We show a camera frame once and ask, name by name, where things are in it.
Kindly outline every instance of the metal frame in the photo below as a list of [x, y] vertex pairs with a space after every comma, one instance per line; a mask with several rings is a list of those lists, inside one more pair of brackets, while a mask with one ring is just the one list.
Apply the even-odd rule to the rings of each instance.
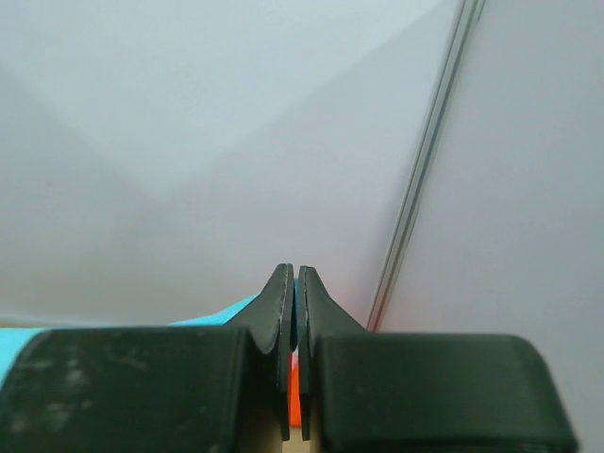
[[411, 178], [405, 191], [403, 203], [394, 227], [393, 238], [386, 256], [381, 278], [377, 286], [374, 303], [369, 313], [367, 329], [377, 331], [392, 298], [394, 285], [400, 272], [402, 260], [413, 231], [415, 219], [421, 202], [422, 193], [428, 177], [428, 171], [436, 154], [445, 113], [450, 103], [451, 92], [460, 66], [461, 56], [476, 27], [485, 0], [464, 0], [461, 3], [445, 63], [439, 83], [430, 107], [428, 119], [422, 134]]

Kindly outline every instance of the black plastic part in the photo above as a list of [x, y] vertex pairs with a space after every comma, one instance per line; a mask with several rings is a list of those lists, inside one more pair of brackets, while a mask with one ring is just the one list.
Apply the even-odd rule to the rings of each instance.
[[296, 304], [303, 432], [314, 451], [577, 451], [545, 362], [528, 342], [368, 333], [311, 268], [300, 270]]
[[294, 277], [223, 327], [50, 330], [0, 391], [0, 451], [280, 451]]

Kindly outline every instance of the white wall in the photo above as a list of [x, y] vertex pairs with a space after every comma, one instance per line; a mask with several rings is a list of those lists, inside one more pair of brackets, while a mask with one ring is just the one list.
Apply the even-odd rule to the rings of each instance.
[[319, 268], [366, 318], [458, 2], [0, 15], [0, 318], [165, 322]]
[[383, 328], [511, 332], [604, 448], [604, 8], [487, 2]]

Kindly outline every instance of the turquoise fabric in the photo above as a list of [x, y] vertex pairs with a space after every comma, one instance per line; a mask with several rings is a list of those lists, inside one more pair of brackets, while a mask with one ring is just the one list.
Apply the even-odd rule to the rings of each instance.
[[[178, 321], [177, 323], [172, 323], [170, 326], [193, 327], [222, 325], [244, 309], [255, 297], [256, 296], [254, 295], [247, 297], [241, 302], [237, 302], [227, 309], [211, 314], [210, 316]], [[45, 328], [0, 328], [0, 386], [4, 384], [4, 379], [7, 376], [8, 370], [25, 345], [28, 344], [32, 338], [45, 330]]]

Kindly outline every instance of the metal pole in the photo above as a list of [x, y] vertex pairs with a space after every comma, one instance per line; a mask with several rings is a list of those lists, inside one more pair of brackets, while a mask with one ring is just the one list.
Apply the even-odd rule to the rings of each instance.
[[430, 107], [424, 133], [411, 171], [411, 179], [398, 213], [394, 235], [377, 286], [373, 307], [369, 314], [367, 329], [370, 331], [379, 330], [392, 298], [394, 285], [417, 217], [428, 170], [436, 154], [438, 138], [444, 123], [447, 106], [450, 103], [451, 91], [460, 66], [461, 55], [472, 30], [478, 22], [484, 2], [485, 0], [464, 0], [461, 3], [457, 24], [450, 40], [438, 87], [434, 94], [434, 100]]

